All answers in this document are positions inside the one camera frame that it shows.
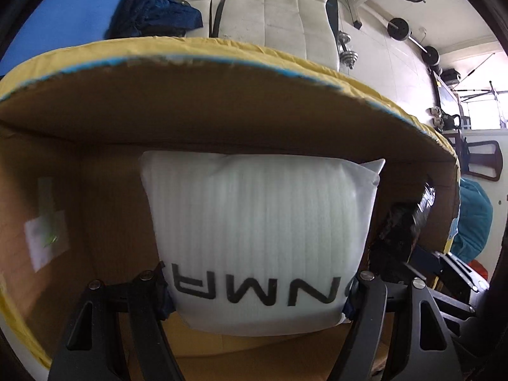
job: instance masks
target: wall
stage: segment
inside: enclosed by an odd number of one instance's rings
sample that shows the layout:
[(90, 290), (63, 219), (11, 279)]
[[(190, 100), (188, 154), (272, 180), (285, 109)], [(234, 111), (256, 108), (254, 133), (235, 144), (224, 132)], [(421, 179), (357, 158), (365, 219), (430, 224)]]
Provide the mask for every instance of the wall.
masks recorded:
[[(441, 61), (440, 64), (443, 67), (443, 70), (447, 68), (455, 67), (455, 65), (459, 62), (462, 62), (467, 59), (471, 59), (473, 57), (480, 58), (481, 56), (488, 56), (492, 53), (504, 53), (501, 44), (496, 40), (493, 43), (481, 43), (472, 47), (466, 47), (464, 49), (457, 49), (448, 53), (441, 53)], [(474, 67), (478, 66), (479, 62), (476, 61)], [(472, 70), (469, 68), (464, 76), (467, 75)]]
[[(504, 160), (508, 159), (508, 130), (464, 130), (464, 136), (467, 137), (468, 143), (496, 140), (499, 142)], [(493, 151), (492, 146), (482, 147), (482, 149), (479, 147), (474, 148), (474, 152), (492, 153)], [(484, 170), (486, 168), (477, 168), (473, 165), (471, 165), (470, 168), (492, 176), (491, 172)], [(497, 264), (497, 258), (501, 252), (501, 239), (505, 232), (506, 219), (508, 217), (508, 163), (505, 162), (505, 167), (501, 172), (501, 178), (498, 182), (491, 182), (473, 177), (471, 177), (471, 179), (481, 185), (494, 208), (487, 246), (477, 257), (477, 260), (489, 271), (489, 278), (491, 278)]]
[(387, 22), (365, 5), (359, 9), (363, 26), (355, 29), (345, 0), (338, 1), (339, 28), (351, 35), (351, 48), (358, 52), (353, 70), (341, 64), (340, 71), (372, 87), (422, 123), (431, 124), (427, 109), (434, 106), (434, 94), (420, 49), (409, 40), (392, 39)]
[(494, 34), (467, 0), (370, 0), (373, 8), (384, 15), (402, 17), (410, 24), (417, 39), (432, 45), (441, 54), (496, 42)]

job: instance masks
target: black lettering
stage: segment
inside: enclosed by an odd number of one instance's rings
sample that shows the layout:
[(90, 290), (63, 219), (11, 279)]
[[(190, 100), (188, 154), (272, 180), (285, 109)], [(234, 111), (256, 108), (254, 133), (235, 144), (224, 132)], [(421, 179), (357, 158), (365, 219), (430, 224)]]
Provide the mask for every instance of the black lettering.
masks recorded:
[(228, 295), (228, 301), (237, 304), (243, 298), (249, 288), (252, 288), (257, 297), (266, 306), (275, 304), (277, 300), (277, 279), (268, 279), (268, 294), (265, 294), (259, 282), (254, 278), (247, 278), (242, 282), (242, 285), (235, 292), (235, 277), (234, 275), (225, 276), (225, 288)]
[(215, 290), (215, 272), (206, 272), (206, 284), (208, 286), (208, 292), (192, 290), (185, 288), (181, 284), (188, 284), (193, 286), (203, 287), (203, 281), (200, 279), (189, 278), (180, 275), (179, 266), (177, 264), (171, 264), (173, 270), (173, 279), (175, 281), (176, 290), (183, 292), (184, 294), (194, 295), (195, 297), (203, 297), (205, 299), (215, 299), (217, 295)]
[(340, 277), (335, 277), (332, 279), (332, 284), (330, 286), (330, 292), (328, 296), (319, 292), (316, 288), (310, 286), (303, 279), (294, 279), (289, 286), (289, 299), (288, 306), (295, 306), (296, 299), (298, 297), (298, 289), (302, 289), (307, 292), (312, 297), (316, 298), (319, 302), (323, 304), (330, 304), (335, 300), (337, 296), (337, 291), (339, 289)]

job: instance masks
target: paper label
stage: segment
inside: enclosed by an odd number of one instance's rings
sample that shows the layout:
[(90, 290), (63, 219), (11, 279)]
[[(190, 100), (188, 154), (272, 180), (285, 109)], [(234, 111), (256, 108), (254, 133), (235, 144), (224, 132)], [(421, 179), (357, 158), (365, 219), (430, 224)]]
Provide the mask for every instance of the paper label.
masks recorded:
[(29, 220), (24, 229), (35, 272), (69, 249), (64, 211)]

